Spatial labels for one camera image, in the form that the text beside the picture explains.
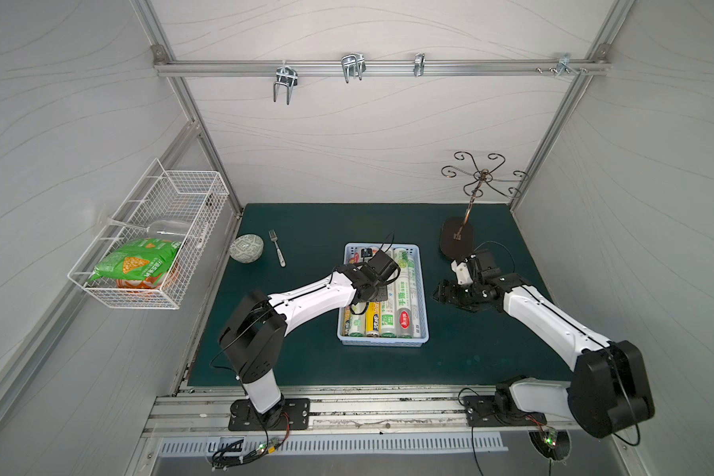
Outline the white green long wrap roll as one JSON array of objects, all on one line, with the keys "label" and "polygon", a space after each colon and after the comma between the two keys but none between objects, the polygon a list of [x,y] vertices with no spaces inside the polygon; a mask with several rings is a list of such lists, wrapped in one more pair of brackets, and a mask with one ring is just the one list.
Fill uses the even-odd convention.
[{"label": "white green long wrap roll", "polygon": [[422,326],[420,325],[420,302],[418,301],[417,271],[415,260],[413,258],[410,258],[409,261],[408,275],[410,282],[413,339],[420,339],[422,337]]}]

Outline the short yellow wrap roll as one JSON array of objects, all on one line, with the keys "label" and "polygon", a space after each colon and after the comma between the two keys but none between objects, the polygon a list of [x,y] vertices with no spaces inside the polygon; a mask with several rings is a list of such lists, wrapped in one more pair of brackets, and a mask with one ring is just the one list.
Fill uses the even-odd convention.
[{"label": "short yellow wrap roll", "polygon": [[377,338],[380,336],[381,304],[369,303],[365,313],[365,336]]}]

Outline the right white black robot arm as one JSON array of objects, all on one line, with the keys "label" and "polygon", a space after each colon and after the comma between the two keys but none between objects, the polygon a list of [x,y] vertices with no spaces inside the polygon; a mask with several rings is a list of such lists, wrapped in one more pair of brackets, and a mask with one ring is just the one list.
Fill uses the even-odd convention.
[{"label": "right white black robot arm", "polygon": [[488,250],[453,262],[451,269],[455,278],[438,285],[436,301],[470,313],[495,307],[533,331],[571,372],[568,381],[518,377],[499,385],[500,411],[570,418],[595,438],[638,428],[654,417],[644,356],[636,345],[580,323],[521,275],[503,273]]}]

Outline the light blue perforated plastic basket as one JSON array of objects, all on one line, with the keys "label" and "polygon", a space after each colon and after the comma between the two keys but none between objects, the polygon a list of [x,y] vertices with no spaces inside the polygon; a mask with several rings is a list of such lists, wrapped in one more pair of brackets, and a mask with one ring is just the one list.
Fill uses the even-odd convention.
[{"label": "light blue perforated plastic basket", "polygon": [[[351,346],[373,346],[373,347],[420,347],[430,339],[430,331],[428,330],[428,313],[426,312],[426,293],[424,292],[424,279],[422,278],[422,261],[420,261],[420,248],[415,244],[399,244],[390,248],[384,245],[375,243],[349,243],[345,246],[344,262],[346,264],[358,263],[367,260],[375,251],[379,249],[385,251],[390,257],[393,257],[393,250],[396,248],[404,248],[408,252],[408,261],[410,258],[415,260],[416,266],[416,284],[418,285],[418,301],[420,302],[420,325],[422,326],[422,337],[420,339],[400,338],[396,335],[393,338],[386,337],[350,337],[346,334],[349,325],[349,307],[339,311],[339,325],[337,327],[337,337],[344,345]],[[395,297],[395,282],[388,285],[386,289],[381,290],[378,299],[372,303],[382,303],[386,299],[391,299],[396,307]]]}]

